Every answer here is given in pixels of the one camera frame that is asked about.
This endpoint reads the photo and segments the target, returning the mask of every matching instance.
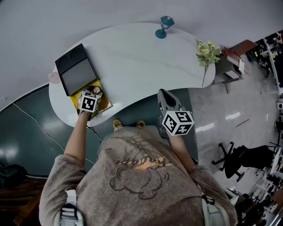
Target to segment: curved tabletop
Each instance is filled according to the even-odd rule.
[[[161,88],[202,87],[204,68],[199,66],[195,55],[198,53],[197,39],[174,27],[166,30],[165,39],[159,39],[155,36],[157,29],[160,29],[160,24],[122,24],[95,32],[73,46],[84,45],[113,105],[93,117],[88,126],[104,122],[128,105],[156,94]],[[214,77],[215,65],[212,64],[203,87],[211,84]],[[57,116],[74,127],[78,116],[62,83],[50,83],[49,96]]]

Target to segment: gray shirt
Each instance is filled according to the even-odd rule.
[[[208,168],[188,172],[156,127],[124,127],[107,136],[98,160],[86,173],[75,159],[60,155],[43,189],[39,219],[53,225],[66,203],[66,189],[76,189],[84,224],[204,225],[202,191],[224,207],[231,226],[236,212]]]

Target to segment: yellow shoe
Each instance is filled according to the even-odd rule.
[[[145,121],[143,121],[143,120],[139,120],[138,122],[137,122],[137,127],[144,127],[145,126]]]
[[[121,120],[118,119],[118,118],[114,119],[114,121],[113,121],[113,128],[115,129],[116,127],[118,127],[120,125],[123,126]]]

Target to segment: table lamp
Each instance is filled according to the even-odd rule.
[[[165,38],[166,37],[165,29],[168,29],[169,27],[171,27],[175,23],[174,23],[173,18],[171,18],[169,16],[162,16],[160,19],[161,19],[161,23],[160,24],[161,24],[162,29],[158,29],[155,32],[155,35],[158,38]]]

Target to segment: shirt sleeve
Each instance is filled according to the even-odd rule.
[[[39,204],[41,225],[54,225],[54,219],[66,203],[65,190],[76,189],[86,175],[84,167],[72,157],[59,155],[43,188]]]
[[[237,222],[237,214],[234,206],[231,204],[227,195],[220,184],[214,179],[209,168],[205,166],[196,166],[189,170],[191,179],[200,186],[202,192],[221,205],[229,216],[230,225],[234,226]]]

